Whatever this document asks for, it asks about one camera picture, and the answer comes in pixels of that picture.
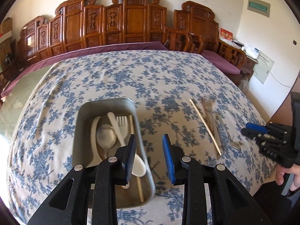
human hand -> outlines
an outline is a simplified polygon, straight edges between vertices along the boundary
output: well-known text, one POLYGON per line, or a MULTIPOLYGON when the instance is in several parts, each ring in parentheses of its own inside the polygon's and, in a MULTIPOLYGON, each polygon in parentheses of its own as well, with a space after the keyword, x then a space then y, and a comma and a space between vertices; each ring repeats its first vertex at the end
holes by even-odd
POLYGON ((277 164, 275 181, 278 185, 282 185, 284 182, 283 176, 286 173, 295 174, 294 181, 290 187, 290 191, 295 191, 300 188, 300 166, 294 164, 291 168, 284 168, 277 164))

white plastic fork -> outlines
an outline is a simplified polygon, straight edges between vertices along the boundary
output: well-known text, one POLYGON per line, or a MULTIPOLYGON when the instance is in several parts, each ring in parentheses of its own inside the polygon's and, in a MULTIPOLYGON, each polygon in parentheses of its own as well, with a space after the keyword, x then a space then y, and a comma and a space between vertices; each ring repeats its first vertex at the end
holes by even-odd
POLYGON ((125 140, 125 138, 128 135, 128 120, 127 120, 127 116, 116 117, 116 119, 117 119, 117 122, 119 124, 119 129, 120 129, 120 132, 122 134, 122 137, 125 140))

spoon handle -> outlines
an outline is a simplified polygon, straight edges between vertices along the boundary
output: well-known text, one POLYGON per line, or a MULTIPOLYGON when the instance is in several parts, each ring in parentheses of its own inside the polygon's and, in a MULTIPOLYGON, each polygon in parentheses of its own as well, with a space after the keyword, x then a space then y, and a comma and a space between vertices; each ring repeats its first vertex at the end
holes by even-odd
POLYGON ((118 140, 119 140, 119 142, 120 142, 120 145, 121 145, 121 146, 125 146, 125 142, 124 142, 123 136, 122 136, 122 134, 121 134, 119 125, 118 125, 118 123, 117 123, 115 114, 114 114, 113 112, 109 112, 109 113, 107 114, 107 116, 108 116, 108 119, 110 120, 111 125, 112 125, 113 128, 114 128, 115 135, 117 136, 117 138, 118 138, 118 140))

brown door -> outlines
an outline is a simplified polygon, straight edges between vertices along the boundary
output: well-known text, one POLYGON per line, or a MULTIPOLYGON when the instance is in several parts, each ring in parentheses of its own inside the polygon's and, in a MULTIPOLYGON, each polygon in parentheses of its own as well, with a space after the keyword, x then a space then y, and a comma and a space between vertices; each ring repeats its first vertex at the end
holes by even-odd
MULTIPOLYGON (((296 79, 296 82, 291 90, 292 92, 299 92, 300 93, 300 78, 299 75, 296 79)), ((275 112, 272 116, 272 122, 285 124, 285 125, 292 125, 293 124, 293 115, 292 115, 292 106, 291 106, 291 94, 289 93, 286 97, 283 104, 280 108, 275 112)))

table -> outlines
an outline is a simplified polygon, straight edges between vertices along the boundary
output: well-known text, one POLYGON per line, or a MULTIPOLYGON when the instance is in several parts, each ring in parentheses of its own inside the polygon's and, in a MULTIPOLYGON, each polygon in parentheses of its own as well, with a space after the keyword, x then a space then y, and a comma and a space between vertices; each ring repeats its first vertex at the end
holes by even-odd
POLYGON ((72 168, 77 112, 87 101, 127 97, 136 103, 145 151, 156 184, 156 196, 143 207, 119 209, 120 224, 180 224, 183 187, 166 177, 161 138, 200 163, 223 163, 254 194, 275 163, 258 153, 240 129, 263 124, 245 95, 201 55, 166 51, 122 51, 95 54, 55 64, 28 99, 12 137, 8 183, 12 210, 28 221, 41 202, 72 168), (229 145, 220 127, 223 156, 215 147, 188 99, 204 95, 223 118, 242 151, 229 145))

